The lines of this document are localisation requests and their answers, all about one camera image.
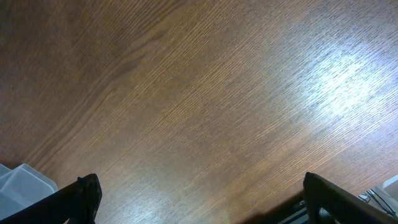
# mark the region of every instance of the translucent plastic box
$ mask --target translucent plastic box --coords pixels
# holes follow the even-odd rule
[[[27,164],[13,170],[0,164],[0,220],[57,190],[58,187],[52,180]]]

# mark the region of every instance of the white plastic container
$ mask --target white plastic container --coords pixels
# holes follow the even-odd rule
[[[10,170],[0,164],[0,220],[42,200],[57,185],[27,164]]]

